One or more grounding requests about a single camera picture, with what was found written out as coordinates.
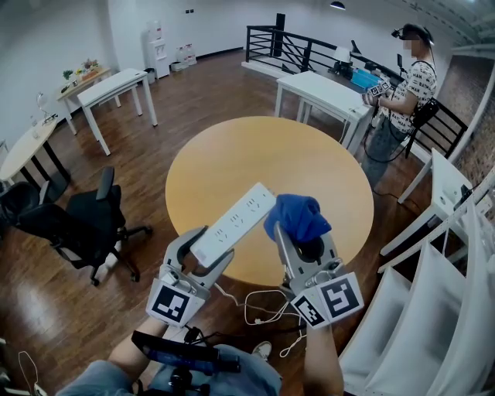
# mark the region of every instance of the ceiling light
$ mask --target ceiling light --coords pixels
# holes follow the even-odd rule
[[[342,9],[344,11],[346,9],[346,6],[341,2],[332,2],[332,4],[330,4],[330,7],[334,7],[335,9]]]

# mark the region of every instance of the power strip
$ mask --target power strip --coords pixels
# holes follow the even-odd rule
[[[203,267],[210,267],[247,234],[275,202],[273,194],[261,183],[256,183],[191,246],[191,252]]]

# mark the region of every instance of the man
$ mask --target man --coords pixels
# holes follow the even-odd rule
[[[394,158],[392,154],[396,155],[394,152],[408,137],[415,109],[425,105],[436,91],[431,33],[426,28],[408,23],[399,38],[404,40],[405,50],[411,51],[416,61],[390,97],[378,100],[385,119],[366,146],[367,154],[363,161],[364,172],[373,189]]]
[[[141,333],[162,337],[167,325],[149,317],[137,328]],[[343,394],[343,376],[333,342],[330,327],[307,329],[306,358],[304,363],[304,392],[307,396],[331,396]],[[275,396],[282,380],[265,360],[271,345],[262,343],[253,354],[232,346],[218,345],[219,350],[235,353],[240,358],[241,372],[218,373],[208,377],[193,372],[193,385],[208,383],[212,396]],[[131,336],[119,343],[106,360],[90,366],[57,396],[125,396],[132,393],[131,385],[148,366],[148,358],[133,344]],[[174,367],[162,366],[148,389],[170,392],[170,374]],[[191,391],[186,394],[198,395]]]

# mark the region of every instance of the brick wall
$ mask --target brick wall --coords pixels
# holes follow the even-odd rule
[[[480,105],[492,69],[493,60],[452,57],[439,100],[468,126]],[[455,165],[473,185],[483,180],[495,165],[495,95],[492,94],[477,130]]]

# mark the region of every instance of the office chair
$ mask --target office chair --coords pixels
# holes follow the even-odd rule
[[[133,234],[152,233],[151,227],[126,230],[120,210],[121,188],[113,186],[114,169],[103,169],[98,190],[73,195],[65,210],[46,202],[46,182],[38,191],[27,182],[10,186],[0,194],[0,209],[9,224],[28,234],[45,238],[56,252],[76,268],[91,266],[91,284],[98,286],[98,268],[112,253],[131,271],[131,280],[139,282],[139,270],[115,249],[118,241]]]

